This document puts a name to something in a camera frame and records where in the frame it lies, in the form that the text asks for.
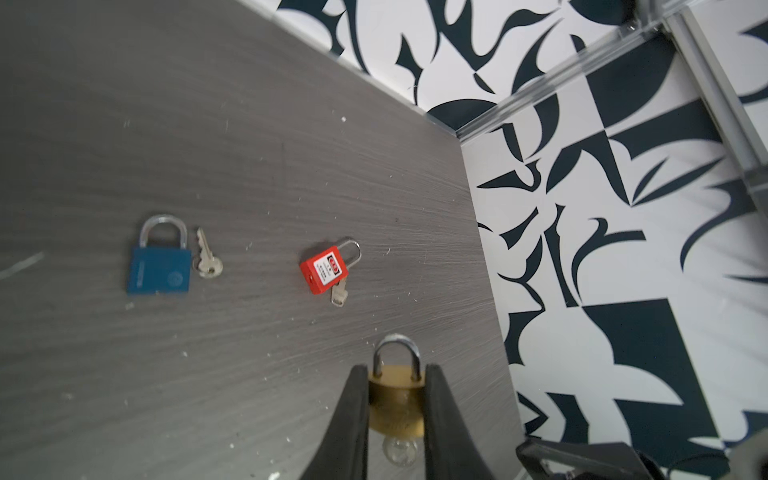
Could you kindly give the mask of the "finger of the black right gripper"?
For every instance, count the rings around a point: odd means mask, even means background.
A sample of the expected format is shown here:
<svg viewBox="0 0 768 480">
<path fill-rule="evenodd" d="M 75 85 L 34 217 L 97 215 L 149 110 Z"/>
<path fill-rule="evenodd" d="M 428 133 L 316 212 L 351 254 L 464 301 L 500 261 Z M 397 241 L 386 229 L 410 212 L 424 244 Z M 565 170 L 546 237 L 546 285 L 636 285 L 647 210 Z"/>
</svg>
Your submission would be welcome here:
<svg viewBox="0 0 768 480">
<path fill-rule="evenodd" d="M 516 448 L 532 479 L 665 479 L 658 464 L 625 443 L 574 444 L 531 438 Z"/>
</svg>

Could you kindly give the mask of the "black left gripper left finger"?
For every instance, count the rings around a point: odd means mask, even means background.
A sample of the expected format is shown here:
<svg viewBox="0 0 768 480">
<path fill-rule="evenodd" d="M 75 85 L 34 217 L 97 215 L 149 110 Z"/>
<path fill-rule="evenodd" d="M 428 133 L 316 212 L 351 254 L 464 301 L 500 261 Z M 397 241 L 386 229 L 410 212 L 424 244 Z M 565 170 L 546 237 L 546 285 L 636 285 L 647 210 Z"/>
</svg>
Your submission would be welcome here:
<svg viewBox="0 0 768 480">
<path fill-rule="evenodd" d="M 355 365 L 326 433 L 300 479 L 366 479 L 368 436 L 368 369 L 365 365 Z"/>
</svg>

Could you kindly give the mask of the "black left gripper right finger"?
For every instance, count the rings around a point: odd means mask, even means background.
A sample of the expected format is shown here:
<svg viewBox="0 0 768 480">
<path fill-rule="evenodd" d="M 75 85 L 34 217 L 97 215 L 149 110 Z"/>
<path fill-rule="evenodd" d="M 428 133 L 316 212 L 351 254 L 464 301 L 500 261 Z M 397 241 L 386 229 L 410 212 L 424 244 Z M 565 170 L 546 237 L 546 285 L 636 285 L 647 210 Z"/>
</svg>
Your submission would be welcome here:
<svg viewBox="0 0 768 480">
<path fill-rule="evenodd" d="M 426 365 L 423 412 L 427 479 L 494 479 L 437 364 Z"/>
</svg>

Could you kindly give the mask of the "small brass padlock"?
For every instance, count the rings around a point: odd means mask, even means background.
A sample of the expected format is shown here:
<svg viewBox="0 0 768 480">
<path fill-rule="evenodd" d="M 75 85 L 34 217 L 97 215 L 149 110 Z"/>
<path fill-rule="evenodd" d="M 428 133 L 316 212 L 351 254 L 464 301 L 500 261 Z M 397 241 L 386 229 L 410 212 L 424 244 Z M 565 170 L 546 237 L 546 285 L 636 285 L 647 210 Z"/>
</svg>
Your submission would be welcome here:
<svg viewBox="0 0 768 480">
<path fill-rule="evenodd" d="M 404 347 L 410 355 L 408 365 L 385 364 L 382 351 L 389 346 Z M 396 439 L 423 438 L 425 374 L 417 345 L 402 334 L 389 334 L 379 341 L 373 353 L 369 374 L 369 428 Z"/>
</svg>

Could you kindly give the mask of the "red safety padlock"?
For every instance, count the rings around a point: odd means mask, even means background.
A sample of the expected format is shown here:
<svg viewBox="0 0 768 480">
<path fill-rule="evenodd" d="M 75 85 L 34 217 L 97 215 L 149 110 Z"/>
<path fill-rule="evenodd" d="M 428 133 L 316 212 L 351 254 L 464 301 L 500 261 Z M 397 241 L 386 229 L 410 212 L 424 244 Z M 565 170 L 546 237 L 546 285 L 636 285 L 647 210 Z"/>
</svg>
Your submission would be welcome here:
<svg viewBox="0 0 768 480">
<path fill-rule="evenodd" d="M 352 247 L 355 255 L 345 260 L 342 250 Z M 362 259 L 360 243 L 351 238 L 343 238 L 318 253 L 299 262 L 300 272 L 313 295 L 320 295 L 345 280 L 349 270 Z"/>
</svg>

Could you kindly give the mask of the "blue padlock keys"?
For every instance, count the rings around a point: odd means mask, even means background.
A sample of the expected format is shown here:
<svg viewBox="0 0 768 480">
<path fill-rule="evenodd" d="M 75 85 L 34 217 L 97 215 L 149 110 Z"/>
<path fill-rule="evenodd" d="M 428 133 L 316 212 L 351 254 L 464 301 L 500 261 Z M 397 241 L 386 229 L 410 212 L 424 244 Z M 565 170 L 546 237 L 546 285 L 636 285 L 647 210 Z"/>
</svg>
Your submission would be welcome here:
<svg viewBox="0 0 768 480">
<path fill-rule="evenodd" d="M 199 276 L 203 279 L 217 278 L 223 273 L 223 262 L 213 254 L 202 227 L 197 228 L 196 238 L 199 255 L 197 257 L 195 268 Z"/>
</svg>

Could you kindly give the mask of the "blue padlock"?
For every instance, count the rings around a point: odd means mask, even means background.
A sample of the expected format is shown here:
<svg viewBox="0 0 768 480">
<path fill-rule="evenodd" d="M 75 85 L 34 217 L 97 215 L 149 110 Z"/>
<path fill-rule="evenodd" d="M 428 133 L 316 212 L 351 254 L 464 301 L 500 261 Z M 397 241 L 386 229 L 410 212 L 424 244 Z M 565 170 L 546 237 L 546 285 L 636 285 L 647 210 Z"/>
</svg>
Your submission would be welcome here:
<svg viewBox="0 0 768 480">
<path fill-rule="evenodd" d="M 179 234 L 174 248 L 150 246 L 152 230 L 159 225 L 172 225 Z M 176 216 L 158 214 L 147 219 L 132 250 L 126 291 L 128 294 L 186 293 L 190 286 L 192 252 L 187 248 L 188 229 Z"/>
</svg>

